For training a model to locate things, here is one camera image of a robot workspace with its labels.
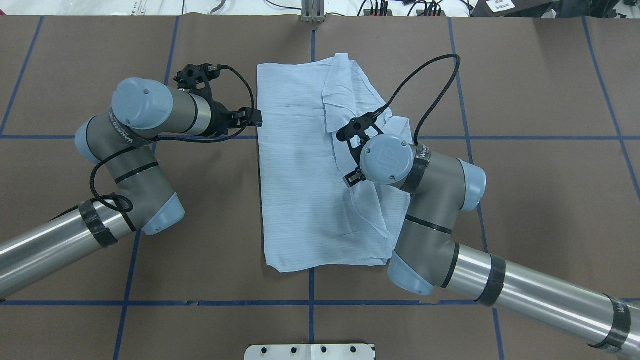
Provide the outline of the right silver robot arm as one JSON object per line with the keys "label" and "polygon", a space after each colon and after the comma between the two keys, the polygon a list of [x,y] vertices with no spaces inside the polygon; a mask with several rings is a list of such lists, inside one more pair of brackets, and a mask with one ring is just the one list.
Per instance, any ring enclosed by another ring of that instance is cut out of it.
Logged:
{"label": "right silver robot arm", "polygon": [[[357,146],[353,146],[354,137]],[[603,353],[639,358],[639,308],[452,239],[460,212],[475,210],[486,174],[460,158],[391,133],[336,135],[355,161],[348,186],[370,181],[410,196],[388,265],[403,290],[451,289],[474,303],[503,308],[585,341]]]}

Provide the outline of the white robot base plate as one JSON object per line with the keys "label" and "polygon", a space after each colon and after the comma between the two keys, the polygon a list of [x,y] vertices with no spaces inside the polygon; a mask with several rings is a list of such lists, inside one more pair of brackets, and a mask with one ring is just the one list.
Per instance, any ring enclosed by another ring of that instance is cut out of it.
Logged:
{"label": "white robot base plate", "polygon": [[256,344],[249,346],[245,360],[375,360],[374,344]]}

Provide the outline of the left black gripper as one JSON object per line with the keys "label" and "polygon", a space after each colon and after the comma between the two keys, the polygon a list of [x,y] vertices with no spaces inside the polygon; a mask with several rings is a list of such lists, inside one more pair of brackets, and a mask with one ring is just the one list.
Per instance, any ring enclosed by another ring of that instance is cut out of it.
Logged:
{"label": "left black gripper", "polygon": [[241,107],[237,111],[229,111],[221,102],[212,102],[212,115],[209,126],[209,137],[218,138],[229,135],[229,130],[242,130],[248,126],[263,127],[263,116],[259,109]]}

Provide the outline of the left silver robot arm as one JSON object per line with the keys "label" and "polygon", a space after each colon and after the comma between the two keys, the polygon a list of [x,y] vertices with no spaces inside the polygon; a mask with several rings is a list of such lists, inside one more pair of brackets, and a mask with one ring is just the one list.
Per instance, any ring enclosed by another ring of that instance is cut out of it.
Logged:
{"label": "left silver robot arm", "polygon": [[151,146],[225,142],[235,138],[230,130],[263,125],[247,80],[250,105],[230,111],[214,99],[211,82],[219,75],[188,67],[174,76],[176,88],[139,77],[118,84],[109,109],[74,136],[94,164],[92,197],[2,244],[2,300],[137,231],[152,236],[182,221],[185,208]]}

